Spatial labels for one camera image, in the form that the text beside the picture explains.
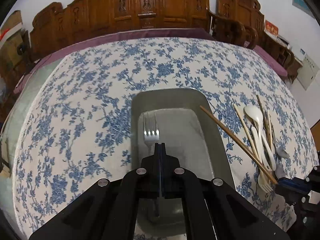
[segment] wooden backrest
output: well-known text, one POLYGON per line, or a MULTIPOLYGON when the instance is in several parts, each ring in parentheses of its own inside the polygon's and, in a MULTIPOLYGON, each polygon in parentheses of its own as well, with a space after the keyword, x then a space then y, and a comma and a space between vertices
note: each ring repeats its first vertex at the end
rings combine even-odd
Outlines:
POLYGON ((34 59, 89 38, 144 28, 200 27, 209 31, 209 0, 74 0, 53 2, 34 18, 34 59))
POLYGON ((260 8, 258 0, 218 0, 219 15, 240 21, 258 33, 264 30, 264 15, 260 8))

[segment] white wall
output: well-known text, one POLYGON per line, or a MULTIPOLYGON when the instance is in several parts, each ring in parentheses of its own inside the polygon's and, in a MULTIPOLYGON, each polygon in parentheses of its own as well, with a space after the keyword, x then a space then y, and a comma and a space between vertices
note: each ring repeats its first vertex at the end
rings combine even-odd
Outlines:
MULTIPOLYGON (((32 20, 34 16, 53 1, 61 2, 65 7, 73 0, 17 0, 8 15, 14 10, 21 10, 23 25, 30 32, 33 29, 32 20)), ((320 53, 318 52, 318 48, 320 48, 320 27, 317 21, 294 7, 292 0, 258 1, 261 4, 261 12, 265 15, 265 19, 279 27, 279 34, 289 42, 300 45, 320 66, 320 53)), ((216 0, 210 0, 210 8, 215 11, 216 0)), ((320 94, 319 85, 312 84, 307 91, 304 91, 299 81, 296 80, 292 86, 292 93, 305 113, 308 124, 312 126, 320 118, 320 114, 318 114, 320 111, 308 111, 309 108, 306 106, 309 103, 320 109, 320 102, 314 99, 314 95, 320 94)))

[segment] blue flower pattern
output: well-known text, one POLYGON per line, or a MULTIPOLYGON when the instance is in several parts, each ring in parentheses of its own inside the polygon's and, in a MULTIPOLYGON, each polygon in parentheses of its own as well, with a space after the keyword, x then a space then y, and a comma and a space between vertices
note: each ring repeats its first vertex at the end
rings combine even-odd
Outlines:
MULTIPOLYGON (((213 114, 250 147, 233 104, 271 112, 278 160, 287 176, 304 178, 318 165, 303 113, 276 73, 252 50, 216 41, 148 38, 87 48, 66 56, 48 78, 25 119, 16 149, 13 198, 29 237, 100 178, 131 169, 131 101, 144 90, 194 88, 213 114)), ((259 169, 221 129, 236 190, 286 230, 293 208, 257 185, 259 169)), ((153 239, 143 233, 135 239, 153 239)))

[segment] silver screw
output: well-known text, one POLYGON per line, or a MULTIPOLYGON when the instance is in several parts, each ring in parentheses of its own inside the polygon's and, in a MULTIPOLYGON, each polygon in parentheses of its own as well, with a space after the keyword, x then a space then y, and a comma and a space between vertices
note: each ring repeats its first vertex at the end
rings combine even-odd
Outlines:
POLYGON ((136 172, 139 175, 143 175, 147 172, 147 170, 145 168, 138 168, 136 172))
POLYGON ((184 169, 183 169, 183 168, 176 168, 176 169, 174 170, 174 173, 175 173, 175 174, 183 174, 183 173, 184 173, 184 169))
POLYGON ((216 178, 216 179, 213 180, 213 184, 216 185, 216 186, 221 186, 223 184, 223 180, 219 179, 219 178, 216 178))
POLYGON ((106 185, 108 185, 108 180, 107 179, 99 179, 98 180, 98 186, 104 187, 106 185))

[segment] brown wooden chopstick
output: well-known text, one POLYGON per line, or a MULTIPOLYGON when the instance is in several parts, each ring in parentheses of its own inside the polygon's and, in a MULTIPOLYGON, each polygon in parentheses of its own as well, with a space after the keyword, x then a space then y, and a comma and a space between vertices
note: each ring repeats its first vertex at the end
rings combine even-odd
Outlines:
POLYGON ((278 184, 276 179, 267 171, 267 169, 263 166, 263 164, 252 154, 252 152, 243 144, 242 141, 239 140, 237 136, 234 135, 233 132, 229 130, 228 127, 226 127, 222 122, 220 122, 217 118, 214 117, 213 114, 211 114, 207 109, 205 109, 203 106, 200 106, 200 108, 212 119, 214 122, 221 127, 222 130, 224 130, 227 135, 229 135, 236 143, 241 147, 242 150, 259 166, 259 168, 262 170, 262 172, 270 179, 270 181, 273 184, 278 184))
POLYGON ((259 95, 257 95, 257 100, 258 100, 258 104, 259 104, 259 107, 260 107, 260 110, 261 110, 262 116, 263 116, 263 124, 264 124, 264 128, 266 130, 267 141, 268 141, 268 144, 269 144, 270 149, 271 149, 271 145, 270 145, 271 144, 271 138, 270 138, 269 125, 268 125, 268 121, 267 121, 267 118, 266 118, 266 114, 263 111, 263 107, 262 107, 259 95))

